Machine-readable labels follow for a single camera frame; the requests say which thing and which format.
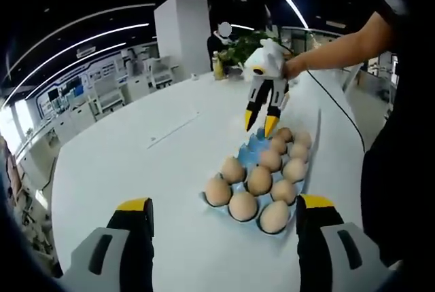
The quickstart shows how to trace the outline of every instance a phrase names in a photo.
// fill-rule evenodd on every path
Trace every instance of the black cable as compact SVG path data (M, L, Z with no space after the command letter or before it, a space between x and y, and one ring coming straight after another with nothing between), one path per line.
M355 128L356 132L359 134L360 139L361 139L361 144L362 144L362 150L364 151L364 153L366 153L366 144L364 144L364 139L362 138L362 134L360 132L360 129L358 129L358 127L356 126L355 122L353 122L351 117L349 117L349 115L346 113L346 111L339 105L339 103L335 100L335 98L332 97L332 95L326 90L326 88L324 88L324 86L321 83L319 83L319 81L313 76L313 74L310 72L310 70L307 70L307 73L322 88L322 90L325 91L325 93L331 98L331 100L334 101L336 106L346 115L347 119L349 119L349 121L351 122L352 126Z

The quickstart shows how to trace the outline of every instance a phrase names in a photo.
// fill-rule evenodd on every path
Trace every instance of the person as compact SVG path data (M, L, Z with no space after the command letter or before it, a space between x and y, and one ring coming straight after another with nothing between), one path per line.
M213 71L213 53L215 51L221 52L223 50L228 49L228 45L231 43L231 40L228 37L223 37L219 28L216 31L213 31L210 37L207 39L207 50L209 52L210 59L210 71Z
M418 101L415 94L421 90L417 87L421 82L412 78L417 45L411 28L418 28L414 26L420 10L414 2L379 0L375 12L358 32L299 54L287 61L283 70L290 79L309 69L343 68L388 50L397 53L396 73L400 79L394 110L364 156L361 178L364 231L379 245L381 259L387 266L404 259L406 246L411 244L410 236L403 230L403 220L412 207L401 210L409 191L401 184L405 178L400 171L410 166L410 160L400 157L406 155L406 146L400 142L409 134L410 124L419 121L415 118L419 108L413 106Z

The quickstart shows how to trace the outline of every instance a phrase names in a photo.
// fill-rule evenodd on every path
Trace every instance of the ceiling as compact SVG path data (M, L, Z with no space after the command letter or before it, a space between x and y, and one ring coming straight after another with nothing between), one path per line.
M155 35L154 9L166 0L7 0L1 35L0 58L2 88L13 88L36 66L59 51L83 39L123 26L149 23L147 27L130 29L92 40L97 50L127 42L135 45L152 41ZM360 28L372 13L372 0L293 0L311 28L347 33ZM81 17L111 8L154 3L155 6L136 7L101 14L81 21L51 36L29 53L6 77L6 55L9 64L16 61L38 41ZM273 22L286 26L301 26L296 15L284 0L209 0L211 25L221 21L264 28L266 4ZM327 20L346 24L344 30L331 27ZM77 60L75 50L62 54L36 72L26 86L40 84L54 72Z

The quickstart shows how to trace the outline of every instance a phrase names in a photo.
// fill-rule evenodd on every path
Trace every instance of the yellow stripe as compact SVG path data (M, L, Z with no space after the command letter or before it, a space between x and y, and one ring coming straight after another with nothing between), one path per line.
M334 207L334 204L325 197L314 196L314 195L300 195L305 200L307 208L318 208L318 207Z
M117 207L117 211L143 211L143 205L148 198L129 200Z
M266 123L264 124L264 135L266 138L272 133L273 129L277 126L279 122L278 117L274 117L273 115L268 115L266 117Z
M247 127L249 126L249 121L251 119L252 111L246 110L245 112L245 130L247 131Z
M260 70L261 72L263 72L263 74L266 73L266 70L262 67L259 67L259 66L252 67L252 70Z

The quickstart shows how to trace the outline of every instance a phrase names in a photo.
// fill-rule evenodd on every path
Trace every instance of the human arm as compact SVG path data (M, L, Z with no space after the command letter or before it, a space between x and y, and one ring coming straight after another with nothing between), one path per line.
M333 69L356 65L386 51L393 37L393 29L375 12L358 32L339 37L320 48L304 52L287 61L284 75L293 78L307 69Z

